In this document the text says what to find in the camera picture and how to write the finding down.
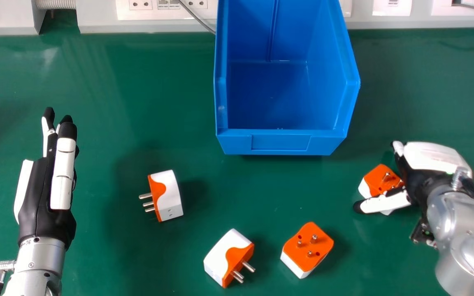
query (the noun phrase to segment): orange and white plug adapter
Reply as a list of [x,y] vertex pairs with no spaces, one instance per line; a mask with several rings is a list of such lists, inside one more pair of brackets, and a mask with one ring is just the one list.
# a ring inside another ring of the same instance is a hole
[[308,275],[334,246],[332,240],[314,222],[308,222],[283,247],[281,261],[300,279]]
[[[358,191],[363,198],[370,199],[385,194],[389,190],[401,188],[403,185],[400,177],[387,165],[379,164],[361,179]],[[393,210],[382,210],[381,213],[388,216],[392,212]]]
[[222,288],[228,287],[233,279],[244,283],[240,273],[245,267],[250,272],[255,272],[248,260],[252,258],[254,244],[245,238],[239,231],[232,229],[213,246],[204,259],[204,270]]
[[146,213],[154,211],[159,222],[184,215],[179,185],[172,170],[151,174],[147,179],[151,192],[139,196],[141,200],[153,198],[142,205]]

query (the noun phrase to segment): table surface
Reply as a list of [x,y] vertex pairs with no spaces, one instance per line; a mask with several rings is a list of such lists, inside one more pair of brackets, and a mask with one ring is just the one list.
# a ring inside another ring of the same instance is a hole
[[[409,240],[416,208],[363,216],[352,204],[362,176],[392,163],[391,140],[452,146],[474,168],[473,29],[350,32],[362,87],[336,152],[240,157],[215,137],[212,35],[80,35],[75,22],[61,12],[40,36],[0,37],[0,260],[17,253],[19,169],[41,156],[52,106],[73,116],[81,149],[65,295],[445,295],[437,252]],[[168,169],[185,215],[160,224],[137,196]],[[307,221],[335,245],[298,280],[279,256]],[[202,261],[231,228],[256,244],[257,271],[223,290]]]

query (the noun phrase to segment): robotic arm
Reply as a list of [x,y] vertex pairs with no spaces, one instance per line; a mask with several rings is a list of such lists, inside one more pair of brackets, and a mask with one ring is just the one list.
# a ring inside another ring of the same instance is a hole
[[432,143],[392,143],[404,187],[358,201],[368,214],[418,205],[422,216],[411,234],[440,253],[436,277],[452,296],[474,295],[474,183],[454,149]]
[[77,180],[77,127],[71,116],[65,116],[55,129],[50,107],[41,123],[43,157],[23,161],[16,190],[17,259],[0,261],[0,294],[6,272],[14,272],[4,296],[60,295],[65,252],[76,234],[71,204]]

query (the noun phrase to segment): storage bin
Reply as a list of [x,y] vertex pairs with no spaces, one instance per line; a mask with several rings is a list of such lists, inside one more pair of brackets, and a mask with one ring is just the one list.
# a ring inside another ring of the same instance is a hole
[[220,0],[216,135],[225,154],[330,155],[360,77],[338,0]]

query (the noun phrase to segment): plug pin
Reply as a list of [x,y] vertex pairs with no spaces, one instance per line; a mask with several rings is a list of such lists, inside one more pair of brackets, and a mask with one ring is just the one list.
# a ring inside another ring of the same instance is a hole
[[232,275],[233,275],[233,278],[236,279],[239,283],[241,284],[244,283],[244,277],[239,271],[233,270]]
[[256,269],[253,268],[248,262],[246,261],[243,261],[242,262],[242,266],[244,266],[246,269],[248,269],[250,272],[255,272]]
[[141,199],[141,200],[145,200],[145,199],[148,199],[150,197],[153,197],[152,193],[146,193],[146,194],[139,195],[139,199]]

